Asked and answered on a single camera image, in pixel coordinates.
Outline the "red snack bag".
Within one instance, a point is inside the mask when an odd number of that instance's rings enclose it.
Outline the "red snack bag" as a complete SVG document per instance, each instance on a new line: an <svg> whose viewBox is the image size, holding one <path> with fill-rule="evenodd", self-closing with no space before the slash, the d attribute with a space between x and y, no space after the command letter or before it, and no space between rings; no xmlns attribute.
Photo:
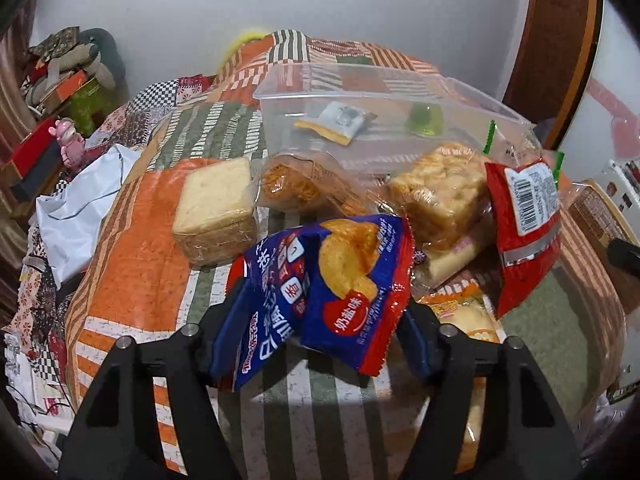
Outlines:
<svg viewBox="0 0 640 480"><path fill-rule="evenodd" d="M511 168L485 165L496 244L501 262L497 316L517 308L554 266L560 254L560 199L543 159Z"/></svg>

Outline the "zip bag green seal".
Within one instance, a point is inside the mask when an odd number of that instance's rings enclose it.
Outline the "zip bag green seal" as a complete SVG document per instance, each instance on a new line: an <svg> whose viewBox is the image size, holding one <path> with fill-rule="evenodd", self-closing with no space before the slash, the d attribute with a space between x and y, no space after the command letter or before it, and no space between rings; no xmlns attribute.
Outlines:
<svg viewBox="0 0 640 480"><path fill-rule="evenodd" d="M543 148L532 127L525 127L515 136L508 136L500 129L498 122L491 119L483 154L494 162L510 167L521 167L542 159L551 169L555 186L560 185L564 154Z"/></svg>

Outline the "puffed rice cake pack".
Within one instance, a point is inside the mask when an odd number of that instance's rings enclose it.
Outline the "puffed rice cake pack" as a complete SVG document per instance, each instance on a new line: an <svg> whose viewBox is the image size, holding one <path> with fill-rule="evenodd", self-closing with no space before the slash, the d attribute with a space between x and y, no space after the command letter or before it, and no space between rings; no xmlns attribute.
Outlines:
<svg viewBox="0 0 640 480"><path fill-rule="evenodd" d="M459 142L440 144L388 182L390 199L408 216L416 244L446 252L489 205L486 155Z"/></svg>

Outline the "purple label wafer roll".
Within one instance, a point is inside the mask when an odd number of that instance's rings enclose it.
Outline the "purple label wafer roll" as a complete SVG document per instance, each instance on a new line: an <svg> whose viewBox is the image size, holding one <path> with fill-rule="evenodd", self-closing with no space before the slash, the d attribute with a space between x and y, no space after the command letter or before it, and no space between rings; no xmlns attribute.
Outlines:
<svg viewBox="0 0 640 480"><path fill-rule="evenodd" d="M414 253L411 285L421 294L430 292L463 270L491 244L496 230L491 218L477 222L454 246L443 252L418 250Z"/></svg>

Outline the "sponge cake block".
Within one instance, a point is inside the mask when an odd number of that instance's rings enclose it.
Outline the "sponge cake block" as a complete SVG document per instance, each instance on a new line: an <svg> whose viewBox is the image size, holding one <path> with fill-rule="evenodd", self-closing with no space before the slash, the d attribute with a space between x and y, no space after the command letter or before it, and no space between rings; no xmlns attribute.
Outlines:
<svg viewBox="0 0 640 480"><path fill-rule="evenodd" d="M227 262L256 243L255 198L245 157L216 162L186 177L172 235L192 266Z"/></svg>

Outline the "green jelly cup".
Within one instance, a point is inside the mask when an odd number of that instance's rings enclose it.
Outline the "green jelly cup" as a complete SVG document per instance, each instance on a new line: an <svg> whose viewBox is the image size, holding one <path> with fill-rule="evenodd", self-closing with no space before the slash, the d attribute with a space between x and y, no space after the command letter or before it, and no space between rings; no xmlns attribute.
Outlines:
<svg viewBox="0 0 640 480"><path fill-rule="evenodd" d="M444 131L442 108L434 103L413 103L406 128L420 136L441 136Z"/></svg>

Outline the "blue chip snack bag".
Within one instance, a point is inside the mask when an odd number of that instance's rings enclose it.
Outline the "blue chip snack bag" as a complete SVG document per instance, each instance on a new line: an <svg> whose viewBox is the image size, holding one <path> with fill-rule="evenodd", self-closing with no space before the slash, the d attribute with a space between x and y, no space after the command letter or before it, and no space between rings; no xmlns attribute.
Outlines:
<svg viewBox="0 0 640 480"><path fill-rule="evenodd" d="M409 222L393 214L337 218L269 235L232 263L226 291L247 282L212 374L236 391L290 339L375 376L409 302Z"/></svg>

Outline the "yellow white snack packet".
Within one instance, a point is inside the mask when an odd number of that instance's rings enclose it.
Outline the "yellow white snack packet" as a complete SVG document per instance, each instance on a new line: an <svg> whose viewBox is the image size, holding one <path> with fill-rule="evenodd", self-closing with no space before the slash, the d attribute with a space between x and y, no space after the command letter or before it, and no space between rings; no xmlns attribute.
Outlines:
<svg viewBox="0 0 640 480"><path fill-rule="evenodd" d="M340 102L328 104L316 118L305 116L294 122L295 128L307 129L323 139L349 146L358 133L378 118L377 114Z"/></svg>

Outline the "orange fried snack bag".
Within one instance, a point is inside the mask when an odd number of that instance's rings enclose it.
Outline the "orange fried snack bag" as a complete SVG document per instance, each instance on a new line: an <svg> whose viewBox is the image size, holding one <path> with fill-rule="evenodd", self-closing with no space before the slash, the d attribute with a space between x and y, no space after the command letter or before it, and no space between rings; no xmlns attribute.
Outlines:
<svg viewBox="0 0 640 480"><path fill-rule="evenodd" d="M296 214L377 214L381 199L332 156L283 152L267 158L257 177L257 203Z"/></svg>

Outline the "orange cartoon cracker pack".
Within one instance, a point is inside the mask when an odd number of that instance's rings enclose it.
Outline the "orange cartoon cracker pack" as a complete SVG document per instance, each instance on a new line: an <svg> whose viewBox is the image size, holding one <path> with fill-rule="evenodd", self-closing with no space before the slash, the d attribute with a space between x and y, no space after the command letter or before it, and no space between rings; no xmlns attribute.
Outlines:
<svg viewBox="0 0 640 480"><path fill-rule="evenodd" d="M444 346L447 379L442 395L456 401L462 396L469 398L469 414L456 466L457 473L463 474L475 465L483 429L486 378L477 374L477 364L483 360L496 362L504 330L488 295L473 281L447 285L428 298L427 304L440 324L437 338ZM465 388L463 394L457 386Z"/></svg>

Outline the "striped patchwork bedspread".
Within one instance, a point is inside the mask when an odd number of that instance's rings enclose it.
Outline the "striped patchwork bedspread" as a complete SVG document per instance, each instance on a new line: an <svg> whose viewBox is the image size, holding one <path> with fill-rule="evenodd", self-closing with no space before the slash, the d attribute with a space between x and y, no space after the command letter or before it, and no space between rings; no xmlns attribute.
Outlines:
<svg viewBox="0 0 640 480"><path fill-rule="evenodd" d="M526 120L280 29L157 126L66 320L62 479L603 479L625 315Z"/></svg>

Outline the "pink plush toy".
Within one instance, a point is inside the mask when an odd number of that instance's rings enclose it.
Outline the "pink plush toy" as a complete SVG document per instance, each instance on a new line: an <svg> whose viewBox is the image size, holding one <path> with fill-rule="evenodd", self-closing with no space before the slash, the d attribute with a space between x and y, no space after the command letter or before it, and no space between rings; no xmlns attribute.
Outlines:
<svg viewBox="0 0 640 480"><path fill-rule="evenodd" d="M60 146L64 166L78 171L84 158L85 139L77 131L74 122L70 118L57 119L49 128L49 133Z"/></svg>

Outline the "green gift box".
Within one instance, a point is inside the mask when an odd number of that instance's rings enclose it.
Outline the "green gift box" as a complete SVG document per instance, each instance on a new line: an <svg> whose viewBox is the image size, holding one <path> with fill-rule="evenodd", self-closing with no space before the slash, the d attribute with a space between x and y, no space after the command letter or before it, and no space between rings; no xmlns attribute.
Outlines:
<svg viewBox="0 0 640 480"><path fill-rule="evenodd" d="M117 93L91 79L68 98L63 115L74 122L84 138L88 138L117 107Z"/></svg>

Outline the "clear plastic storage bin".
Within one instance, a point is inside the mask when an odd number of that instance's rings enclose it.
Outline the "clear plastic storage bin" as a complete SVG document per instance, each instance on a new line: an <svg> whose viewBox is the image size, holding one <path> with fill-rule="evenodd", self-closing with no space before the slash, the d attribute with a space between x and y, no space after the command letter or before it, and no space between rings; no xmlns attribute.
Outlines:
<svg viewBox="0 0 640 480"><path fill-rule="evenodd" d="M515 136L525 127L533 128L514 110L457 79L370 65L275 65L254 97L262 109L270 153L322 152L356 174L396 174L445 142L460 142L482 152L491 119L508 136ZM360 131L349 146L294 127L294 122L305 116L318 117L331 102L368 110L378 118ZM442 108L441 136L420 136L406 128L413 103L434 103Z"/></svg>

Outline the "yellow foam noodle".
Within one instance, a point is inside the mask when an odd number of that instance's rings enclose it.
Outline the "yellow foam noodle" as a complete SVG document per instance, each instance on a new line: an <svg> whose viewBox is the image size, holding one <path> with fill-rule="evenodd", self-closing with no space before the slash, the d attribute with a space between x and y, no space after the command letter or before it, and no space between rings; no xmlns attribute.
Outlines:
<svg viewBox="0 0 640 480"><path fill-rule="evenodd" d="M264 32L261 29L247 29L244 32L241 32L239 36L232 40L230 47L226 53L222 56L221 62L218 65L217 73L221 72L224 69L224 66L231 60L232 56L235 52L241 49L246 44L251 44L252 42L262 40L265 36L268 36L269 32Z"/></svg>

